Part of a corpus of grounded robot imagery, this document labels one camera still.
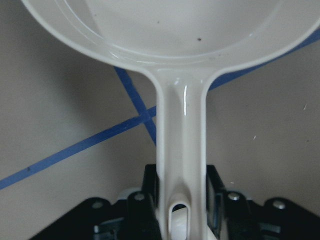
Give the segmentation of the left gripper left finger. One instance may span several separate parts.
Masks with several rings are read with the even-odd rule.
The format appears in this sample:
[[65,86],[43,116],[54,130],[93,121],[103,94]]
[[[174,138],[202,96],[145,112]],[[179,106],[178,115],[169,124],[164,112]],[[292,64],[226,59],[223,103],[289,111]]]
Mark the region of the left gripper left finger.
[[156,217],[158,195],[159,178],[156,165],[147,164],[141,190],[131,193],[127,198],[127,240],[160,239],[160,227]]

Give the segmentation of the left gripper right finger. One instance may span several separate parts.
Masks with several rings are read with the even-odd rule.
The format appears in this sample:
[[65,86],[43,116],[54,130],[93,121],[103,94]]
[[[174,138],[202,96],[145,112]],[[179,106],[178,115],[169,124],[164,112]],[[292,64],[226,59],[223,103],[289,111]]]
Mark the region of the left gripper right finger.
[[206,166],[206,212],[218,240],[251,240],[253,219],[243,194],[228,191],[214,165]]

